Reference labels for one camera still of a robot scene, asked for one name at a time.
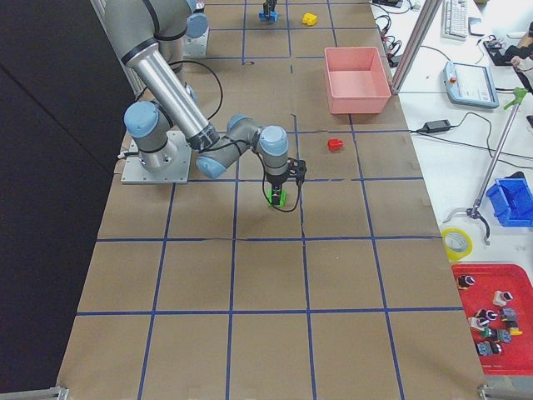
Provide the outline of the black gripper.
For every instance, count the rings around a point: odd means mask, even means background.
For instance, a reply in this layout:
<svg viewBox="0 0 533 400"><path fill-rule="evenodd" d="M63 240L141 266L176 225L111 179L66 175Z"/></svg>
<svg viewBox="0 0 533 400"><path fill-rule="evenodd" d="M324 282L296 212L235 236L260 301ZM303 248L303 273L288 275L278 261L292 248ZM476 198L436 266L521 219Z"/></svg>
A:
<svg viewBox="0 0 533 400"><path fill-rule="evenodd" d="M262 5L262 11L264 13L273 13L276 8L276 0L265 0Z"/></svg>

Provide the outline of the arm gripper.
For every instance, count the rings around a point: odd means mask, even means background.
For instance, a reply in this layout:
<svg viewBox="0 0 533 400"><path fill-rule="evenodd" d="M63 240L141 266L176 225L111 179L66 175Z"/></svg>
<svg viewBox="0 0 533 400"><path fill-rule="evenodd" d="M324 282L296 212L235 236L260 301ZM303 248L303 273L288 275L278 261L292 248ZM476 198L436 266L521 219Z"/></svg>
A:
<svg viewBox="0 0 533 400"><path fill-rule="evenodd" d="M286 168L266 170L266 180L271 184L273 196L281 196L282 186L288 179L288 170Z"/></svg>

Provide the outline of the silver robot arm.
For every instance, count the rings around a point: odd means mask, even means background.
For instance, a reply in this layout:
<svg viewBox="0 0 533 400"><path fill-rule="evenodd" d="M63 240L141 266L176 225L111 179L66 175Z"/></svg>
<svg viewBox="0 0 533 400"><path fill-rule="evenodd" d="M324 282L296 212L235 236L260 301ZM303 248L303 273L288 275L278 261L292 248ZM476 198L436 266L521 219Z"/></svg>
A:
<svg viewBox="0 0 533 400"><path fill-rule="evenodd" d="M277 1L264 1L258 13L264 23L275 23L279 18L276 11ZM183 42L183 55L190 58L204 58L207 55L209 22L205 14L205 3L195 1L192 15L187 19L187 30Z"/></svg>
<svg viewBox="0 0 533 400"><path fill-rule="evenodd" d="M207 16L200 12L198 3L108 1L104 23L117 57L143 80L155 98L134 103L124 115L139 153L164 154L169 148L166 130L176 126L198 153L197 168L214 179L252 150L262 160L263 177L271 184L266 199L273 206L279 205L282 185L293 164L287 156L286 131L237 114L228 122L226 135L220 136L170 67L172 52L166 49L167 44L184 36L199 38L208 29Z"/></svg>

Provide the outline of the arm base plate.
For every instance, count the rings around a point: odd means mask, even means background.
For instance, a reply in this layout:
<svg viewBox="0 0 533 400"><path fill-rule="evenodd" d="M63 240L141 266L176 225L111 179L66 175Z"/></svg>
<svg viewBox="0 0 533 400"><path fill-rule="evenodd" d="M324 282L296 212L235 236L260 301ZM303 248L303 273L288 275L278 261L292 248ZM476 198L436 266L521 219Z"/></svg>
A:
<svg viewBox="0 0 533 400"><path fill-rule="evenodd" d="M200 37L196 38L184 36L182 51L185 58L205 58L207 56L209 31L208 28Z"/></svg>
<svg viewBox="0 0 533 400"><path fill-rule="evenodd" d="M192 150L180 131L167 132L167 145L157 153L143 153L132 140L122 171L124 184L187 184Z"/></svg>

